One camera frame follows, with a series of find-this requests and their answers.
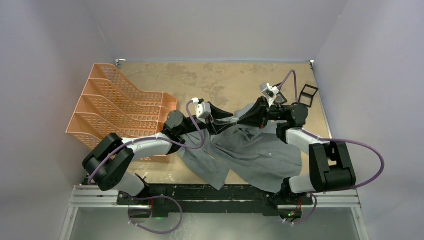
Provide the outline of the grey button-up shirt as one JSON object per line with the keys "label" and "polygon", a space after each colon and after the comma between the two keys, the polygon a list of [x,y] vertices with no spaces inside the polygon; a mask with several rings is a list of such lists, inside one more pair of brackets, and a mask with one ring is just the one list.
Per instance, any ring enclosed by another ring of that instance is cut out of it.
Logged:
{"label": "grey button-up shirt", "polygon": [[219,135],[203,130],[203,147],[177,153],[187,167],[207,184],[221,190],[230,171],[262,191],[277,193],[285,178],[302,170],[301,151],[276,135],[276,122],[263,129],[235,125]]}

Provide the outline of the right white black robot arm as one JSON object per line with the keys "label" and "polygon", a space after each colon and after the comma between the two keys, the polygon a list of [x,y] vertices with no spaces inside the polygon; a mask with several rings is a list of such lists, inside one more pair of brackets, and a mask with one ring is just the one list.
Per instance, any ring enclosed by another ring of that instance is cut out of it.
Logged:
{"label": "right white black robot arm", "polygon": [[347,145],[304,132],[308,115],[309,109],[303,104],[269,105],[260,97],[237,121],[239,125],[260,129],[269,121],[276,121],[277,138],[308,155],[309,173],[285,178],[281,184],[279,195],[288,204],[294,203],[300,195],[346,190],[356,184]]}

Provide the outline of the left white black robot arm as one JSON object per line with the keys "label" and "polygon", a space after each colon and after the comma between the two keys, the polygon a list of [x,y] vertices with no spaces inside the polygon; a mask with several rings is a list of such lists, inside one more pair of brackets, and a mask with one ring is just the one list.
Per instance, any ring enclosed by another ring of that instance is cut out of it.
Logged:
{"label": "left white black robot arm", "polygon": [[130,173],[132,161],[156,155],[171,155],[179,149],[197,150],[205,144],[206,130],[217,135],[235,125],[226,121],[233,113],[221,110],[210,102],[193,99],[195,115],[184,115],[179,110],[167,115],[163,130],[151,136],[136,138],[108,134],[83,160],[89,185],[96,184],[102,191],[118,190],[129,195],[138,205],[149,199],[148,184],[138,175]]}

